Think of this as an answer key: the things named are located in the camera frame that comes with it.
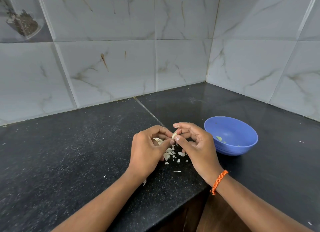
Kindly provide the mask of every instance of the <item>person's left hand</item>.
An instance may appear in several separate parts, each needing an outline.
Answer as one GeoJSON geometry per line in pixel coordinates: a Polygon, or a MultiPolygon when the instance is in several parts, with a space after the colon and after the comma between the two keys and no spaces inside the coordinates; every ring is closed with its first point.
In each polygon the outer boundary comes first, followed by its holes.
{"type": "Polygon", "coordinates": [[[160,125],[155,125],[133,136],[131,157],[128,171],[135,173],[144,181],[156,168],[159,160],[164,160],[163,154],[174,144],[172,132],[160,125]],[[158,145],[153,138],[162,138],[164,142],[158,145]]]}

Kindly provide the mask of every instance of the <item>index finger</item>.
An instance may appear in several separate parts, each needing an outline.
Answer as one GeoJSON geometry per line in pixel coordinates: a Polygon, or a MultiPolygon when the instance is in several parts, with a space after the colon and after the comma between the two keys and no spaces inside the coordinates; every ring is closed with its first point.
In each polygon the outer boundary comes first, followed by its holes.
{"type": "Polygon", "coordinates": [[[205,130],[190,122],[178,122],[173,124],[175,128],[181,129],[182,133],[191,133],[193,135],[204,134],[205,130]]]}
{"type": "Polygon", "coordinates": [[[166,135],[167,137],[172,137],[172,132],[169,131],[169,129],[162,127],[160,125],[155,125],[153,127],[150,127],[143,131],[146,133],[150,138],[154,138],[157,136],[158,133],[162,133],[166,135]]]}

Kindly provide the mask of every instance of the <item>hand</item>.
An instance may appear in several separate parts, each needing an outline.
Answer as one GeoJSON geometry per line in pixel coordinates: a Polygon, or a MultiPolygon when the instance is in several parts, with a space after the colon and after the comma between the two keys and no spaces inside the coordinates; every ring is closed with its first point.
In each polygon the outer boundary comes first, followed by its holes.
{"type": "Polygon", "coordinates": [[[175,123],[178,135],[174,140],[183,148],[192,161],[195,170],[210,185],[213,186],[217,177],[223,171],[217,157],[212,135],[193,123],[175,123]]]}
{"type": "Polygon", "coordinates": [[[164,160],[163,154],[174,143],[172,132],[159,125],[150,127],[133,136],[131,157],[127,171],[138,176],[143,182],[156,168],[159,160],[164,160]],[[153,138],[164,139],[158,145],[153,138]]]}

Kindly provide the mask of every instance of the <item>person's left forearm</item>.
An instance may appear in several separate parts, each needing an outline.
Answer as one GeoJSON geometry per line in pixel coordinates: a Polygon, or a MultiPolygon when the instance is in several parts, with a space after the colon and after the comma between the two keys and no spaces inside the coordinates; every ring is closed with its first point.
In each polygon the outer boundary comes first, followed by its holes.
{"type": "Polygon", "coordinates": [[[127,170],[116,182],[52,232],[105,232],[144,177],[127,170]]]}

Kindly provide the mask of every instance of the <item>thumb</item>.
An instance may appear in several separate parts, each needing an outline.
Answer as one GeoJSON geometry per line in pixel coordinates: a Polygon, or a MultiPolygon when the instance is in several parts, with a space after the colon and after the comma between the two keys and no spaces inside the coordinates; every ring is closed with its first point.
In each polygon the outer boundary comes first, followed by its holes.
{"type": "Polygon", "coordinates": [[[189,156],[193,155],[195,149],[184,137],[176,135],[174,140],[187,152],[189,156]]]}
{"type": "Polygon", "coordinates": [[[164,154],[165,151],[171,146],[170,142],[173,142],[172,139],[165,140],[162,144],[157,146],[157,149],[160,151],[161,154],[164,154]]]}

